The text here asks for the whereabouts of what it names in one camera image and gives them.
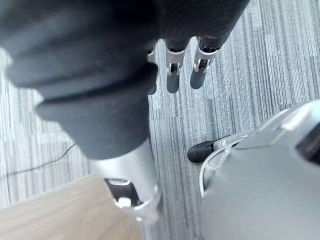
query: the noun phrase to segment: black fingertip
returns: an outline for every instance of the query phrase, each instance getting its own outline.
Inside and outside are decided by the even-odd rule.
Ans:
[[[180,75],[167,75],[166,77],[166,89],[169,93],[174,94],[179,89]]]
[[[193,69],[191,78],[190,78],[190,85],[193,89],[199,89],[205,82],[206,73],[203,71],[195,71]]]
[[[187,157],[193,163],[203,163],[206,158],[214,151],[214,141],[204,141],[192,146],[188,152]]]

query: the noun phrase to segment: robotic finger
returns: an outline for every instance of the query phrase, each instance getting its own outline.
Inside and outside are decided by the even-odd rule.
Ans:
[[[190,85],[193,89],[202,87],[208,67],[212,64],[220,47],[216,40],[209,37],[197,37],[198,44],[194,55],[194,66],[191,74]]]
[[[167,68],[166,88],[169,93],[174,94],[179,89],[180,70],[184,64],[184,57],[189,41],[190,39],[164,40]]]

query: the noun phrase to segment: floor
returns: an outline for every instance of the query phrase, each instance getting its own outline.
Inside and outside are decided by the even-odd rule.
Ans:
[[[150,132],[164,198],[159,223],[142,227],[145,240],[202,240],[200,165],[187,160],[192,145],[254,129],[275,113],[320,98],[320,2],[251,0],[208,71],[204,87],[189,78],[196,47],[192,39],[180,90],[166,91],[164,43],[156,47],[158,91],[149,98]],[[73,141],[33,112],[41,97],[13,87],[0,52],[0,208],[93,172]]]

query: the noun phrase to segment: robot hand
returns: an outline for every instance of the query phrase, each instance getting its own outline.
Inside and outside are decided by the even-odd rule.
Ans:
[[[2,0],[0,47],[12,58],[6,74],[42,95],[37,113],[92,159],[117,206],[154,223],[161,209],[148,140],[155,44],[165,41],[167,89],[175,93],[189,39],[198,37],[190,80],[198,89],[248,2]]]
[[[199,177],[206,240],[319,239],[320,100],[249,134],[200,143],[188,157],[208,154]]]

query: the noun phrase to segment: black fabric sleeve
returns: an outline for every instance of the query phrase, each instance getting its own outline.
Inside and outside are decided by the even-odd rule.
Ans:
[[[149,134],[156,19],[144,0],[1,0],[0,46],[13,58],[7,75],[42,94],[37,113],[59,122],[89,158],[126,154]]]

